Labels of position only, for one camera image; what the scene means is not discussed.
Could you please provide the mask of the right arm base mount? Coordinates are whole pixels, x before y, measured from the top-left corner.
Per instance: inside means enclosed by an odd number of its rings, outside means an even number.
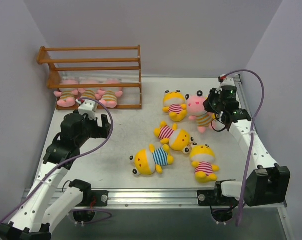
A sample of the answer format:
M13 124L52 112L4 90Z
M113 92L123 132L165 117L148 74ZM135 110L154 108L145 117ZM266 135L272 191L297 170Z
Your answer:
M200 189L196 193L197 193L197 201L199 206L212 207L216 204L216 197L214 194L214 190Z

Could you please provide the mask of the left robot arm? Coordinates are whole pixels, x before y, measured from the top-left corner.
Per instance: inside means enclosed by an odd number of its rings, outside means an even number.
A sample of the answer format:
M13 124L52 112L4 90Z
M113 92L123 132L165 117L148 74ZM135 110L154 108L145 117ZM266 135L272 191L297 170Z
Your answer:
M60 132L46 149L28 195L8 213L8 223L0 220L0 239L49 240L61 220L76 205L90 203L91 186L78 179L53 204L50 201L73 162L85 156L80 153L81 146L88 139L100 138L107 142L110 138L114 126L110 112L101 115L101 123L99 126L95 116L77 111L64 116Z

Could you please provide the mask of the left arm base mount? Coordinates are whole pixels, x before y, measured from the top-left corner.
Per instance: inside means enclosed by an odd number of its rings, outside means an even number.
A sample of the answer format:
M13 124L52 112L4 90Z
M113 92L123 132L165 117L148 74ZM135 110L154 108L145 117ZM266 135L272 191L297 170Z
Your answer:
M89 195L89 207L105 207L108 202L107 190L93 190Z

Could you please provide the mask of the pink plush blue stripes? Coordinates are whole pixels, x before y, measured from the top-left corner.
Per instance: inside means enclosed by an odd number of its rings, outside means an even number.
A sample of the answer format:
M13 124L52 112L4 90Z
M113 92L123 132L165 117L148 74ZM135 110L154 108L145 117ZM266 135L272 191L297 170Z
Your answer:
M194 95L186 94L185 99L186 110L189 114L188 119L196 122L197 130L200 133L204 133L207 128L212 129L211 124L215 120L215 117L204 109L203 104L206 101L206 97L203 92L198 90Z

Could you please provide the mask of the pink plush orange stripes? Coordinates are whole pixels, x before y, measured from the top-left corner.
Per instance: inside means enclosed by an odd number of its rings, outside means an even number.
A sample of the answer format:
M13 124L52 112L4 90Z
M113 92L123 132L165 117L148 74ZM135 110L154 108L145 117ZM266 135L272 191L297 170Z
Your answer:
M98 90L99 102L105 107L113 109L117 106L117 100L122 94L121 87L102 87Z
M63 79L60 81L60 85L77 85L78 81L74 78ZM75 97L78 95L78 89L74 87L59 88L53 92L54 96L59 98L56 101L57 106L60 107L72 107L75 104Z

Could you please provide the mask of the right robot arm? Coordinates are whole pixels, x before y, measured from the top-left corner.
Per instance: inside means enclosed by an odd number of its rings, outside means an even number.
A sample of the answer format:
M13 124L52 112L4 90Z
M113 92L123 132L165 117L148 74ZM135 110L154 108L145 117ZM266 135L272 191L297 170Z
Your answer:
M213 200L223 205L233 198L250 207L280 204L285 201L290 171L268 153L254 130L250 114L239 107L236 93L237 88L231 85L212 88L203 103L204 109L221 121L247 156L243 180L217 182Z

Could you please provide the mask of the pink plush face-down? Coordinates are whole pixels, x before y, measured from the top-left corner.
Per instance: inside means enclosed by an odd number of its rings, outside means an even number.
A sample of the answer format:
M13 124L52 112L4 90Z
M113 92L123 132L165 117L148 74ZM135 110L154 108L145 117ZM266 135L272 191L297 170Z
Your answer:
M81 85L90 85L90 84L97 84L98 82L94 79L85 79L85 78L81 78L79 79L79 84ZM98 90L99 88L97 87L80 87L78 88L78 92L81 94L81 97L88 97L90 99L96 99L96 100L100 100L101 96L98 94Z

